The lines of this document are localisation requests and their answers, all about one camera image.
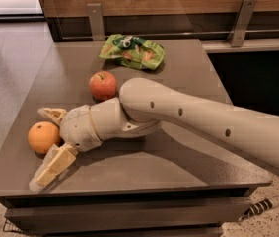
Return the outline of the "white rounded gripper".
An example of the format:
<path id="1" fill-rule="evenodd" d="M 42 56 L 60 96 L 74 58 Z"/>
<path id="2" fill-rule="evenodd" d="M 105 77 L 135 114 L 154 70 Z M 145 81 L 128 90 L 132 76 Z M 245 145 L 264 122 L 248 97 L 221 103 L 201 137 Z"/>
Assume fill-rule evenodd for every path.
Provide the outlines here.
<path id="1" fill-rule="evenodd" d="M 31 191 L 41 191 L 65 171 L 79 152 L 88 152 L 99 147 L 102 142 L 96 134 L 91 120 L 91 107 L 84 105 L 67 113 L 60 108 L 40 108 L 43 118 L 60 125 L 62 146 L 53 144 L 46 153 L 42 164 L 29 182 Z"/>

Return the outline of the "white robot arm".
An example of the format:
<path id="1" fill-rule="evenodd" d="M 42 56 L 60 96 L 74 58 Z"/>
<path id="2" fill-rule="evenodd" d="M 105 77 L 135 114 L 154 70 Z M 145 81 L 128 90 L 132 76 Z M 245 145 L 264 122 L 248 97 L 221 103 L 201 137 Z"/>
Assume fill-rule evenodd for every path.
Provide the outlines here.
<path id="1" fill-rule="evenodd" d="M 151 134 L 176 124 L 279 176 L 279 116 L 183 94 L 155 81 L 132 78 L 119 95 L 70 111 L 41 108 L 59 127 L 64 144 L 49 146 L 29 182 L 41 191 L 76 160 L 111 138 Z"/>

